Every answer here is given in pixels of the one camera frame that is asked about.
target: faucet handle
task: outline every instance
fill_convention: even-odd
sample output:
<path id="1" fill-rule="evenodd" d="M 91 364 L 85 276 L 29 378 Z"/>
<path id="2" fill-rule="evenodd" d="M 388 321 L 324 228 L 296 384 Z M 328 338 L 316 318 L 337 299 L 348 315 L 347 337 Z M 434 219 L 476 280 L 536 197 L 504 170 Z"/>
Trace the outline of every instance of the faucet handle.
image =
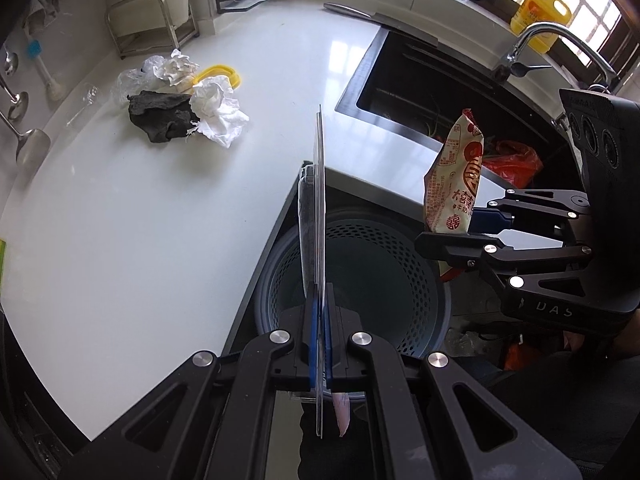
<path id="1" fill-rule="evenodd" d="M 512 63 L 511 66 L 510 66 L 511 75 L 514 75 L 516 77 L 524 77 L 531 70 L 540 70 L 542 68 L 551 68 L 551 65 L 533 65 L 533 66 L 528 66 L 528 65 L 525 65 L 524 63 L 516 61 L 515 63 Z"/>

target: white countertop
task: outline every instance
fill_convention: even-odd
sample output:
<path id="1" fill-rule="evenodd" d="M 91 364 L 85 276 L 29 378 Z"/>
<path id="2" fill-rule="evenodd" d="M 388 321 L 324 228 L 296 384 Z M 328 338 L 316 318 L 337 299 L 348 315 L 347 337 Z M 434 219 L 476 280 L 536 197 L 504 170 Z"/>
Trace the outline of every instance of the white countertop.
<path id="1" fill-rule="evenodd" d="M 327 166 L 422 201 L 436 153 L 334 111 L 378 26 L 274 1 L 183 52 L 228 64 L 251 119 L 229 150 L 203 136 L 151 144 L 108 101 L 57 137 L 0 219 L 2 306 L 54 400 L 89 438 L 193 352 L 220 354 L 324 110 Z M 107 92 L 132 60 L 87 80 Z M 477 205 L 503 196 L 482 179 Z M 503 237 L 506 243 L 513 239 Z"/>

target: yellow plastic container lid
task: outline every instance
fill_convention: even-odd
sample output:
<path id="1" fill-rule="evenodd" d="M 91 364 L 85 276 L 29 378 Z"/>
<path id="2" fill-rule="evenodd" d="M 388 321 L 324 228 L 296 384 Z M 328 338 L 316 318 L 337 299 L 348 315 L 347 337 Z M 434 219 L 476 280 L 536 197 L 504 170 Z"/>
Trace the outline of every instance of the yellow plastic container lid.
<path id="1" fill-rule="evenodd" d="M 193 84 L 199 83 L 206 77 L 213 77 L 215 75 L 226 75 L 231 83 L 231 88 L 234 90 L 240 86 L 242 80 L 240 75 L 233 68 L 227 65 L 213 65 L 200 72 L 194 79 Z"/>

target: kitchen sink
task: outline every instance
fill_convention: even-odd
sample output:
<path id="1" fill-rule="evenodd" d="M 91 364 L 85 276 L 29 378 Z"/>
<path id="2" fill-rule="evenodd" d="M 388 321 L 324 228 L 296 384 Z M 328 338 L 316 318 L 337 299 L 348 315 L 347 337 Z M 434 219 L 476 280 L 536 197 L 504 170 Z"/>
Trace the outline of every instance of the kitchen sink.
<path id="1" fill-rule="evenodd" d="M 354 72 L 336 111 L 440 150 L 464 108 L 471 108 L 490 153 L 498 140 L 536 150 L 544 168 L 529 187 L 582 190 L 568 141 L 551 117 L 510 84 L 459 52 L 381 28 Z M 482 175 L 509 187 L 495 173 Z"/>

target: perforated basket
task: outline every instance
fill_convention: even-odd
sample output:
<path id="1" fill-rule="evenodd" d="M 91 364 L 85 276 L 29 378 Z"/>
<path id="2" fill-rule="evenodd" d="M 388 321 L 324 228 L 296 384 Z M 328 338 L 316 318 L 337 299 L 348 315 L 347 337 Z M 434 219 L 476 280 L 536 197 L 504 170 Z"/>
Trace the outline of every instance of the perforated basket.
<path id="1" fill-rule="evenodd" d="M 337 306 L 360 314 L 364 330 L 399 352 L 423 356 L 438 348 L 449 325 L 450 295 L 436 262 L 414 250 L 417 233 L 366 211 L 334 212 L 326 218 L 326 280 Z M 259 333 L 278 327 L 278 315 L 305 301 L 298 227 L 271 250 L 257 284 Z"/>

